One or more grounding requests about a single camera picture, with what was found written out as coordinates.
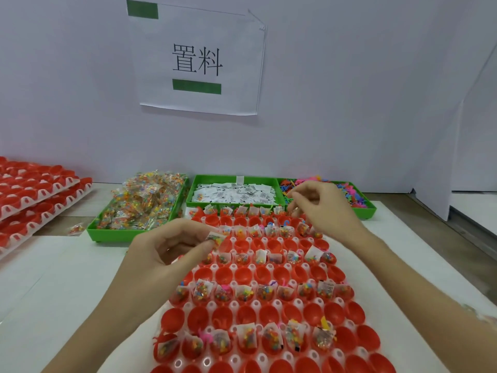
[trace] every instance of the person's right hand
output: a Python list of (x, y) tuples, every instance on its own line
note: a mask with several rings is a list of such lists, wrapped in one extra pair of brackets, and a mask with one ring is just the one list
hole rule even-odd
[(333, 183), (305, 181), (292, 189), (288, 197), (293, 198), (288, 206), (290, 215), (298, 217), (305, 213), (317, 231), (341, 244), (347, 245), (367, 233), (343, 192)]

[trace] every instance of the green label on paper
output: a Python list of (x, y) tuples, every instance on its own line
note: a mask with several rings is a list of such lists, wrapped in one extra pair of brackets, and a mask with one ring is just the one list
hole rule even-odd
[(195, 91), (197, 93), (221, 94), (221, 84), (214, 82), (201, 82), (172, 79), (174, 90)]
[(126, 3), (128, 4), (128, 15), (130, 17), (158, 19), (157, 4), (135, 0), (126, 0)]

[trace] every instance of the green tray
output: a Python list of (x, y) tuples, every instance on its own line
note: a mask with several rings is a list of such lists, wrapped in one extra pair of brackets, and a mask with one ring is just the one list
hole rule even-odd
[[(195, 179), (193, 180), (193, 183), (190, 188), (190, 192), (188, 193), (188, 197), (186, 198), (186, 205), (188, 207), (201, 207), (204, 209), (206, 206), (211, 204), (213, 207), (216, 207), (218, 212), (219, 209), (228, 206), (228, 207), (239, 207), (243, 204), (241, 203), (202, 203), (198, 201), (191, 201), (193, 197), (193, 193), (197, 189), (197, 185), (199, 184), (211, 184), (211, 183), (236, 183), (237, 182), (237, 177), (235, 175), (196, 175)], [(281, 192), (281, 189), (279, 187), (279, 182), (277, 181), (276, 178), (270, 178), (270, 177), (265, 177), (265, 176), (245, 176), (244, 177), (244, 184), (265, 184), (268, 186), (271, 186), (274, 188), (275, 191), (275, 201), (279, 204), (284, 206), (285, 205), (285, 198), (283, 197), (283, 194)], [(270, 206), (268, 204), (254, 204), (255, 207), (264, 207), (264, 208), (270, 208), (273, 206)]]
[[(277, 181), (278, 181), (278, 185), (281, 183), (281, 181), (284, 181), (286, 179), (290, 179), (292, 181), (295, 181), (295, 179), (293, 178), (277, 178)], [(357, 191), (357, 193), (362, 197), (364, 198), (364, 204), (367, 205), (367, 208), (352, 208), (356, 214), (356, 216), (362, 220), (368, 220), (370, 219), (371, 217), (373, 217), (374, 213), (376, 212), (376, 207), (375, 205), (369, 201), (369, 199), (364, 196), (364, 194), (359, 190), (359, 188), (357, 188), (355, 186), (354, 183), (352, 182), (349, 182), (349, 181), (332, 181), (332, 183), (335, 183), (335, 184), (340, 184), (340, 183), (348, 183), (350, 184), (352, 187), (354, 187), (354, 189)]]
[[(172, 207), (171, 214), (169, 215), (168, 221), (174, 220), (178, 217), (178, 212), (181, 210), (181, 205), (186, 194), (186, 188), (188, 187), (188, 178), (186, 179), (183, 187), (179, 190), (178, 198)], [(102, 213), (107, 209), (108, 205), (100, 212), (100, 214), (91, 222), (91, 224), (86, 229), (90, 238), (95, 242), (131, 242), (133, 238), (140, 233), (145, 232), (145, 230), (113, 230), (113, 229), (97, 229)]]

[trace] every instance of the forearm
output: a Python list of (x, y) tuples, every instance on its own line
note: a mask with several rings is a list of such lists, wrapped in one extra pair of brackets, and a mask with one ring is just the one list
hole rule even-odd
[(365, 232), (348, 246), (452, 373), (497, 371), (497, 333)]
[(128, 333), (97, 307), (42, 373), (97, 372)]

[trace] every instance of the paper sign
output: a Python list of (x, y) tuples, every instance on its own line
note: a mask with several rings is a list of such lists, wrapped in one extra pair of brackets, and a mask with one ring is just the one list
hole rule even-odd
[(140, 104), (257, 114), (265, 25), (253, 15), (127, 0)]

